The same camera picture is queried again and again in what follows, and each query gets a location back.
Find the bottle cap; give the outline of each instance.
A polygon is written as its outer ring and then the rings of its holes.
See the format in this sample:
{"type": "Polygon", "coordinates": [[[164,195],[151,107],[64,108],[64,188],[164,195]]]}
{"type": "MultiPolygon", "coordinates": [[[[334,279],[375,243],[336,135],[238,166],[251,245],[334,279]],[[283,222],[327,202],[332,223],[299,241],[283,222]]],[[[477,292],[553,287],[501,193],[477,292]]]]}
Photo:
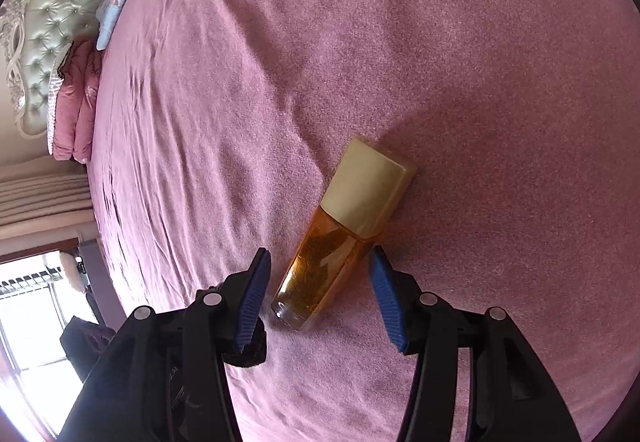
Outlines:
{"type": "Polygon", "coordinates": [[[356,236],[373,238],[382,232],[414,174],[415,165],[407,159],[354,137],[320,205],[356,236]]]}

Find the bed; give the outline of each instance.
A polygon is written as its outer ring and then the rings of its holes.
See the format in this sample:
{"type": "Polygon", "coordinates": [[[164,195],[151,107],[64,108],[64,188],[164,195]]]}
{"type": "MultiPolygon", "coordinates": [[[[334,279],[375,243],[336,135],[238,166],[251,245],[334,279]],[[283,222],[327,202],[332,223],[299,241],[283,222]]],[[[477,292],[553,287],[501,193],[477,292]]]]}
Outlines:
{"type": "MultiPolygon", "coordinates": [[[[640,369],[633,0],[127,0],[111,40],[88,172],[127,312],[183,307],[258,246],[273,295],[364,134],[418,165],[395,268],[506,308],[584,440],[611,418],[640,369]]],[[[312,332],[262,316],[268,362],[228,369],[245,440],[395,439],[414,362],[364,272],[312,332]]]]}

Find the headboard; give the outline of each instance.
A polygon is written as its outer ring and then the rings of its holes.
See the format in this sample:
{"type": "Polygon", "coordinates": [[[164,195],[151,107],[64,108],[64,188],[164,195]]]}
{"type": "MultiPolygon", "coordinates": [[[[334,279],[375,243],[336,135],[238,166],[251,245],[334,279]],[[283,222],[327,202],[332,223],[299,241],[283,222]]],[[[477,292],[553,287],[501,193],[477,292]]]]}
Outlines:
{"type": "Polygon", "coordinates": [[[4,0],[0,45],[7,63],[18,129],[25,137],[46,132],[49,75],[57,52],[74,36],[97,33],[101,0],[4,0]]]}

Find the blue gripper pad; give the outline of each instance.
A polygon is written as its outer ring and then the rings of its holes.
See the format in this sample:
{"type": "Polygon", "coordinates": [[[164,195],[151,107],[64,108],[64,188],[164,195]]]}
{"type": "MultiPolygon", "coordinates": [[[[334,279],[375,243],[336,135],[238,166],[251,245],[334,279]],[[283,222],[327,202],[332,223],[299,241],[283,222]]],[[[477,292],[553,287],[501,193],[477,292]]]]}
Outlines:
{"type": "Polygon", "coordinates": [[[376,246],[371,253],[369,278],[376,294],[382,320],[385,322],[386,334],[400,352],[404,352],[409,340],[404,328],[404,313],[393,278],[394,270],[386,258],[384,250],[376,246]]]}
{"type": "Polygon", "coordinates": [[[250,276],[238,309],[238,322],[236,323],[236,335],[234,337],[234,348],[238,353],[244,349],[245,345],[251,342],[260,307],[271,277],[271,255],[268,250],[261,251],[256,254],[256,258],[252,261],[250,271],[253,269],[253,273],[250,276]]]}

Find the cosmetic bottle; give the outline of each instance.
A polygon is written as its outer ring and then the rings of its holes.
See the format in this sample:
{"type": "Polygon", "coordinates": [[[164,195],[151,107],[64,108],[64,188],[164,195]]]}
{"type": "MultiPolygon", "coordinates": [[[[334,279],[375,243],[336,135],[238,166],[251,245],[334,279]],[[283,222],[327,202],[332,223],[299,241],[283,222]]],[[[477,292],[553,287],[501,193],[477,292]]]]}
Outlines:
{"type": "Polygon", "coordinates": [[[379,239],[414,174],[406,159],[351,139],[271,304],[281,320],[309,327],[379,239]]]}

